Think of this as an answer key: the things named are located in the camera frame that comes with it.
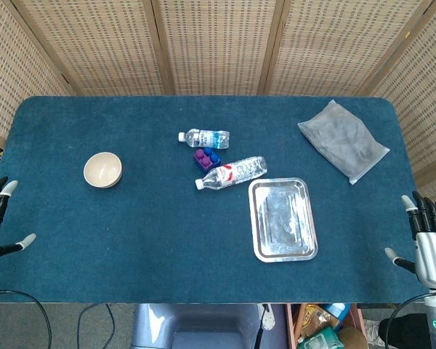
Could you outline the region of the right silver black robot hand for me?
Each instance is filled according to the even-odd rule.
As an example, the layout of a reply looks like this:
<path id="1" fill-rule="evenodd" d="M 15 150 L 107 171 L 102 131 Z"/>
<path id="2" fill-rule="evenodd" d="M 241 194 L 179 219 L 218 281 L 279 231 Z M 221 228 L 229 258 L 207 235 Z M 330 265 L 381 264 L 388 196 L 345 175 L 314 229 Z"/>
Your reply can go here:
<path id="1" fill-rule="evenodd" d="M 389 247 L 384 251 L 389 260 L 417 276 L 427 289 L 436 290 L 436 202 L 414 191 L 401 196 L 411 227 L 416 259 L 411 262 Z"/>

